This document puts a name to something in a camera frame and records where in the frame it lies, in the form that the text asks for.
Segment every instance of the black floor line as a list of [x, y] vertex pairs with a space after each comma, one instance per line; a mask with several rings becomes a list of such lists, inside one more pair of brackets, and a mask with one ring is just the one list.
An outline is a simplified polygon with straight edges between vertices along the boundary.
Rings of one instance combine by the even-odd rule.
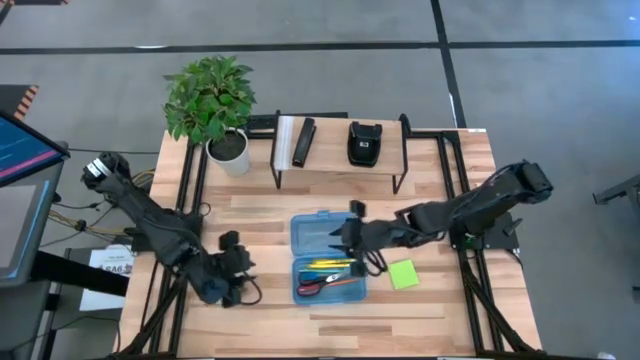
[[9, 14], [9, 10], [11, 10], [11, 8], [12, 8], [11, 4], [7, 2], [2, 7], [2, 10], [0, 10], [0, 26], [2, 25], [2, 22], [4, 21], [4, 19], [7, 18], [7, 14]]
[[466, 128], [467, 121], [464, 117], [464, 110], [462, 110], [462, 98], [460, 97], [458, 81], [456, 80], [456, 72], [453, 68], [453, 59], [451, 58], [451, 51], [448, 46], [449, 42], [447, 41], [447, 32], [444, 26], [444, 18], [442, 17], [440, 1], [431, 0], [431, 8], [433, 10], [433, 18], [436, 23], [436, 30], [438, 31], [438, 42], [441, 45], [440, 54], [442, 55], [442, 66], [444, 67], [444, 74], [447, 79], [447, 88], [449, 89], [449, 95], [451, 96], [453, 119], [456, 127]]
[[453, 41], [450, 49], [555, 49], [640, 47], [640, 40]]
[[326, 42], [298, 44], [186, 45], [159, 48], [88, 47], [88, 48], [4, 48], [0, 55], [87, 55], [87, 54], [165, 54], [199, 52], [264, 52], [319, 50], [417, 50], [436, 49], [437, 42]]

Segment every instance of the green plant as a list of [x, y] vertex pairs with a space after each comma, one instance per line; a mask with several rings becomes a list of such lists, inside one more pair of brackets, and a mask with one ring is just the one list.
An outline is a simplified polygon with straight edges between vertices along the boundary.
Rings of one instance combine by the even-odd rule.
[[184, 135], [196, 144], [217, 142], [226, 129], [246, 124], [256, 103], [245, 79], [253, 69], [235, 60], [235, 56], [206, 57], [173, 76], [163, 108], [174, 139]]

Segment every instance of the potted plant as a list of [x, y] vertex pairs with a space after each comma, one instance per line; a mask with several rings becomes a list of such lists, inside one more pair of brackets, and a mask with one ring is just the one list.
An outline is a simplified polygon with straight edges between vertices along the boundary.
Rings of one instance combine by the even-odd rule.
[[254, 92], [245, 75], [253, 71], [235, 57], [206, 57], [173, 76], [164, 105], [168, 130], [174, 139], [187, 136], [203, 144], [209, 158], [230, 176], [249, 170], [249, 141], [240, 129], [246, 124]]

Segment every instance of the blue plastic box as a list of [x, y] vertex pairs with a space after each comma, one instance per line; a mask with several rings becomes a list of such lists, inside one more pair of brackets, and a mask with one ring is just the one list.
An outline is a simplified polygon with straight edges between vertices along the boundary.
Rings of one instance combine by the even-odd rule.
[[293, 276], [293, 300], [298, 305], [336, 304], [361, 301], [367, 297], [367, 284], [364, 278], [350, 284], [324, 287], [318, 295], [299, 296], [298, 275], [300, 270], [311, 263], [314, 258], [345, 258], [343, 252], [332, 249], [329, 245], [340, 245], [340, 236], [329, 233], [340, 228], [347, 218], [353, 214], [348, 212], [332, 213], [327, 210], [317, 214], [296, 215], [291, 219], [291, 251], [295, 257], [291, 274]]

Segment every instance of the white flower pot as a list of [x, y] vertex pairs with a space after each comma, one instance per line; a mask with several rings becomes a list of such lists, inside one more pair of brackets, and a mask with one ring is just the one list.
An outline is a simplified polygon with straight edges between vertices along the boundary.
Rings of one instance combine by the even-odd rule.
[[245, 146], [244, 151], [240, 154], [240, 156], [233, 160], [222, 161], [211, 156], [211, 153], [209, 152], [209, 143], [211, 143], [211, 140], [209, 140], [204, 147], [207, 150], [209, 159], [220, 165], [220, 167], [223, 168], [229, 176], [240, 176], [249, 171], [249, 167], [251, 166], [251, 160], [249, 159], [249, 139], [247, 139], [247, 135], [244, 133], [244, 131], [242, 131], [241, 129], [238, 129], [237, 131], [242, 135], [242, 137], [244, 137]]

